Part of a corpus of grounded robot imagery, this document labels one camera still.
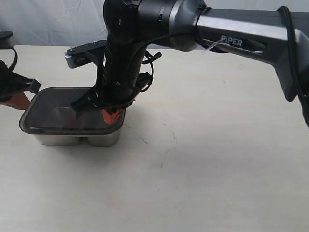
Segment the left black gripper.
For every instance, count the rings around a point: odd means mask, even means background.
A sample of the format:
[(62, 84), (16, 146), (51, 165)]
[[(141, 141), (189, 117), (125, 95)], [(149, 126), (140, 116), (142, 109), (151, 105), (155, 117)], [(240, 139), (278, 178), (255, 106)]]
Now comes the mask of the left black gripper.
[(13, 71), (0, 61), (0, 104), (17, 109), (27, 110), (30, 101), (24, 92), (37, 94), (40, 83), (36, 79), (29, 79)]

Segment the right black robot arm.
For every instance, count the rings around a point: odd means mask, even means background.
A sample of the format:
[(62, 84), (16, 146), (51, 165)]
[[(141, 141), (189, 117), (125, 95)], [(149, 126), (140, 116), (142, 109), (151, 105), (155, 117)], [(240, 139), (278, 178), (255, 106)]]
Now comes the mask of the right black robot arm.
[(161, 53), (151, 44), (189, 52), (197, 46), (232, 53), (274, 67), (287, 101), (299, 98), (309, 119), (309, 14), (286, 6), (275, 11), (213, 9), (202, 0), (107, 0), (103, 4), (107, 40), (68, 52), (72, 68), (97, 66), (93, 87), (71, 107), (82, 112), (103, 110), (112, 123), (135, 97), (148, 90), (153, 73), (140, 73)]

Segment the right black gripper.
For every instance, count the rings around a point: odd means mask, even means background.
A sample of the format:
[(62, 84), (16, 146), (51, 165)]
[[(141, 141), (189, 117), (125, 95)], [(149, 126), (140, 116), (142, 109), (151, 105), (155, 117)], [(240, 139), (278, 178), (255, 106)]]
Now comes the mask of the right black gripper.
[(140, 73), (143, 64), (153, 65), (154, 57), (146, 48), (144, 43), (117, 46), (107, 41), (94, 86), (71, 103), (76, 116), (102, 110), (104, 122), (115, 123), (120, 111), (130, 107), (153, 82), (153, 72)]

